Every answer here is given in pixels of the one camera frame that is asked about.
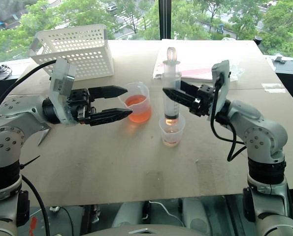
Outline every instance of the window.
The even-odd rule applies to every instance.
[[[159,39],[154,0],[0,0],[0,62],[28,58],[41,30],[105,24],[108,39]]]
[[[173,0],[171,38],[252,40],[264,54],[293,57],[293,0]]]
[[[264,54],[293,57],[293,0],[172,0],[171,5],[172,39],[257,35]],[[109,39],[159,40],[159,0],[0,0],[0,61],[27,58],[38,31],[91,24],[105,24]]]

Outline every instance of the syringe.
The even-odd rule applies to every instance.
[[[177,69],[177,54],[175,48],[168,48],[167,60],[163,61],[164,73],[162,75],[164,88],[180,89],[181,73]],[[172,101],[164,94],[164,112],[166,124],[174,125],[178,122],[179,103]]]

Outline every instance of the white plastic basket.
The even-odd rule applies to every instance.
[[[43,51],[31,56],[37,64],[63,58],[77,65],[75,80],[114,74],[105,25],[78,26],[40,31],[35,35]],[[45,67],[51,75],[54,64]]]

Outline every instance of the red object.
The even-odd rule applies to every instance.
[[[37,218],[33,217],[30,223],[29,236],[33,236],[33,230],[36,228],[36,226],[37,226]]]

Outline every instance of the plastic beaker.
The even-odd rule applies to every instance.
[[[129,119],[136,123],[147,121],[151,117],[151,102],[148,88],[142,83],[130,83],[123,86],[128,92],[119,96],[126,108],[131,109]]]
[[[178,122],[174,125],[168,125],[165,117],[161,117],[159,126],[162,132],[163,143],[170,147],[176,146],[181,140],[185,125],[185,118],[181,114],[179,114]]]

